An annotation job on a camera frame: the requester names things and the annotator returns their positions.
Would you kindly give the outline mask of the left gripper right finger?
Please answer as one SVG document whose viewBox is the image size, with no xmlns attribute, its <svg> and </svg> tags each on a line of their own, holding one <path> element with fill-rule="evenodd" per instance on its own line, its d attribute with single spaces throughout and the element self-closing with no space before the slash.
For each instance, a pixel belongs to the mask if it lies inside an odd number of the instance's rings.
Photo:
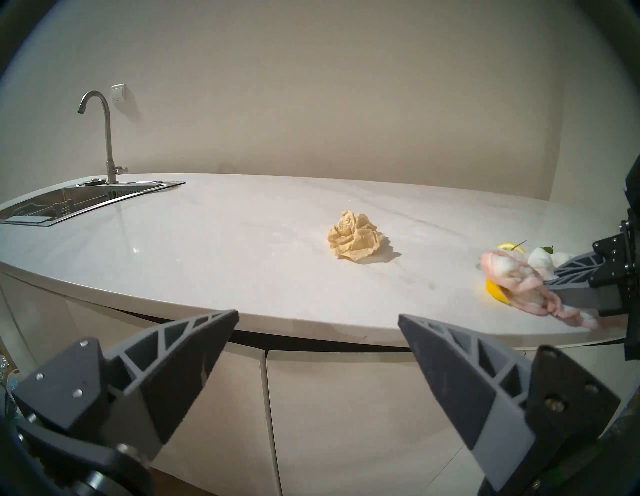
<svg viewBox="0 0 640 496">
<path fill-rule="evenodd" d="M 427 384 L 484 474 L 478 494 L 571 494 L 620 405 L 565 352 L 533 360 L 487 334 L 399 314 Z"/>
</svg>

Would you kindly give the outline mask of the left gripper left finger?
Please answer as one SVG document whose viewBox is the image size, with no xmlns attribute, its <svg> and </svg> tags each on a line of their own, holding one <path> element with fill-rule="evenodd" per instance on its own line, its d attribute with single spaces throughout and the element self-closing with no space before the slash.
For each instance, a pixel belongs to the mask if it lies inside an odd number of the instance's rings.
<svg viewBox="0 0 640 496">
<path fill-rule="evenodd" d="M 40 451 L 106 461 L 132 447 L 152 461 L 171 439 L 239 322 L 236 310 L 144 329 L 107 351 L 83 337 L 14 390 L 15 429 Z"/>
</svg>

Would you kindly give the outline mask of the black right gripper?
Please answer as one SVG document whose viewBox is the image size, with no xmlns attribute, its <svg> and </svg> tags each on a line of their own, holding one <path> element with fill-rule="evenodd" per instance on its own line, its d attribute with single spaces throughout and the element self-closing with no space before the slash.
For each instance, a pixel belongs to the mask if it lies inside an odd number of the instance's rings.
<svg viewBox="0 0 640 496">
<path fill-rule="evenodd" d="M 625 360 L 639 360 L 639 156 L 625 179 L 629 204 L 626 233 L 595 241 L 593 250 L 554 270 L 545 287 L 566 307 L 597 311 L 601 317 L 628 314 Z M 628 276 L 630 306 L 619 286 Z"/>
</svg>

